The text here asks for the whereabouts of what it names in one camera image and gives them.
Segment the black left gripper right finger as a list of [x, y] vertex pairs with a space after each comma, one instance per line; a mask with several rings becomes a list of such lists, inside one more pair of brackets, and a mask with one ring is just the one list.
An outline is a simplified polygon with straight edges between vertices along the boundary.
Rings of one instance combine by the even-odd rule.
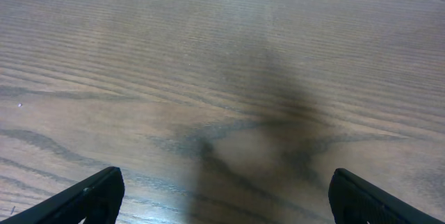
[[336, 224], [444, 224], [345, 168], [335, 170], [328, 200]]

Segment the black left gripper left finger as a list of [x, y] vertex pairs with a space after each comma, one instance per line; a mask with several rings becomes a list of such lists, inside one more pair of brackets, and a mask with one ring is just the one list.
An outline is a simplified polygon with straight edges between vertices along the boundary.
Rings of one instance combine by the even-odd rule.
[[114, 224], [124, 190], [121, 170], [110, 166], [1, 224]]

